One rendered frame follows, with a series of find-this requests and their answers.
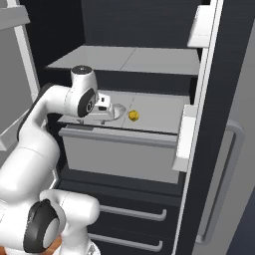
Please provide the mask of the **grey glass fridge shelf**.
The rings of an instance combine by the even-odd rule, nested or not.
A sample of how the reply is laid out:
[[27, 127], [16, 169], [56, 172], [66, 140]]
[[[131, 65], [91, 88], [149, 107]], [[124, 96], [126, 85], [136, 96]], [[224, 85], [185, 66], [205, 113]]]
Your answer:
[[199, 71], [195, 50], [81, 46], [49, 65], [73, 68], [86, 65], [99, 71], [194, 75]]

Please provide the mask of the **grey crisper drawer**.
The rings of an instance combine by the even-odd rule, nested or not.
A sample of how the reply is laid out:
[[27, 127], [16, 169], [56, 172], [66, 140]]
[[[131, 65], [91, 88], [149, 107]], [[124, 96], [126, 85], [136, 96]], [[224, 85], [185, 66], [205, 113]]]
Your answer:
[[168, 135], [66, 126], [63, 138], [70, 169], [166, 183], [177, 183], [172, 170], [175, 138]]

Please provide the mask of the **black fridge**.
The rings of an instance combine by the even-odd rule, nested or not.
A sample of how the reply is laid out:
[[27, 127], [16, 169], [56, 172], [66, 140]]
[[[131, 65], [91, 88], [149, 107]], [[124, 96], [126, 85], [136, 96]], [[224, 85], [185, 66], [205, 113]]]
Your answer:
[[[217, 0], [20, 0], [29, 14], [27, 28], [34, 65], [41, 84], [68, 85], [72, 68], [49, 65], [81, 46], [132, 47], [195, 50], [199, 71], [194, 75], [99, 71], [101, 91], [189, 96], [188, 105], [197, 106], [204, 82], [208, 48], [188, 48], [187, 42], [199, 5], [210, 5], [215, 16]], [[61, 180], [101, 183], [180, 199], [187, 172], [179, 173], [177, 183], [144, 180], [111, 174], [70, 169], [63, 138], [66, 126], [102, 128], [138, 133], [168, 135], [177, 133], [141, 131], [105, 127], [83, 120], [60, 118], [53, 128], [61, 143], [63, 164]]]

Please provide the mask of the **yellow round food item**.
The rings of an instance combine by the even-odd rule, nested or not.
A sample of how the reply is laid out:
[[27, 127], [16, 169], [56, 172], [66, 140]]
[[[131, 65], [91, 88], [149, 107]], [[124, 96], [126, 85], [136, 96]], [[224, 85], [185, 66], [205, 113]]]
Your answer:
[[128, 118], [132, 121], [132, 122], [136, 122], [139, 119], [139, 113], [136, 110], [132, 110], [128, 113]]

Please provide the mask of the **small white door bin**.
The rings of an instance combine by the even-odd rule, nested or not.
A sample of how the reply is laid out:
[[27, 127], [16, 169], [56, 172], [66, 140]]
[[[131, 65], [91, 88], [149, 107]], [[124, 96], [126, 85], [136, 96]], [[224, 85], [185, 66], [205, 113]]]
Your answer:
[[197, 7], [187, 42], [188, 48], [208, 48], [212, 31], [213, 8], [210, 5]]

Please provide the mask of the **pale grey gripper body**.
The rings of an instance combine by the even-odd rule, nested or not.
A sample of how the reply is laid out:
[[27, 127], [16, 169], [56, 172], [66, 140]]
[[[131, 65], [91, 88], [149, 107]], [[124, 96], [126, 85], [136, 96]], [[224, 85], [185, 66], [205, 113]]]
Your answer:
[[82, 117], [82, 120], [91, 121], [112, 121], [115, 118], [113, 108], [99, 107], [93, 108], [87, 115]]

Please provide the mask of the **grey fridge shelf over drawer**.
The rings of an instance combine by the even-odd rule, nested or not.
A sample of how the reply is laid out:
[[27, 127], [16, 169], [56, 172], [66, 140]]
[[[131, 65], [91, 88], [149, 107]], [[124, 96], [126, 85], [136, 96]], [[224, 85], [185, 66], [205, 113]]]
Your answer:
[[[177, 133], [183, 107], [189, 103], [189, 96], [115, 91], [103, 91], [103, 94], [110, 96], [113, 104], [122, 104], [127, 109], [120, 119], [106, 122], [108, 128]], [[136, 122], [128, 118], [132, 110], [139, 113]]]

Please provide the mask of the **tall white door bin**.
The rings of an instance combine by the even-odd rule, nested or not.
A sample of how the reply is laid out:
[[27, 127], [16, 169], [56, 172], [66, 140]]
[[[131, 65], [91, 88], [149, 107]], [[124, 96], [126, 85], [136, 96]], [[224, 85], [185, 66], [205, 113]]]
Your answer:
[[187, 172], [196, 115], [197, 106], [184, 106], [177, 136], [175, 157], [172, 164], [172, 169], [175, 171]]

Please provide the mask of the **black freezer drawer front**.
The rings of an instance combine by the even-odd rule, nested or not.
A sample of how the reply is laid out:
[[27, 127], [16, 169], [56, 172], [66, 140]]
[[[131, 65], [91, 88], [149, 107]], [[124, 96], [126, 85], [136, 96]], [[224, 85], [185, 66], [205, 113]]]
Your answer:
[[163, 242], [162, 249], [159, 252], [149, 252], [135, 248], [124, 247], [116, 244], [97, 241], [95, 243], [101, 250], [102, 255], [171, 255], [173, 241], [162, 237], [153, 237], [145, 234], [138, 234], [130, 231], [114, 229], [108, 226], [89, 226], [89, 233], [115, 237], [119, 239], [140, 242], [150, 245], [157, 245], [159, 240]]
[[176, 196], [171, 197], [101, 183], [74, 180], [61, 180], [58, 188], [91, 195], [100, 202], [100, 205], [156, 214], [161, 213], [163, 209], [167, 210], [166, 218], [163, 221], [152, 221], [101, 211], [94, 226], [104, 225], [114, 229], [166, 238], [170, 238], [175, 232], [180, 205], [180, 199]]

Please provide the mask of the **grey fridge door with bins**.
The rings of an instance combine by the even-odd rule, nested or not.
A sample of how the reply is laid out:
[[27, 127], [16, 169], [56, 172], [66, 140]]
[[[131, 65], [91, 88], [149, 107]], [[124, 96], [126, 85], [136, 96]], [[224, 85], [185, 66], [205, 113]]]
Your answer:
[[20, 0], [0, 0], [0, 165], [17, 144], [17, 129], [39, 92]]

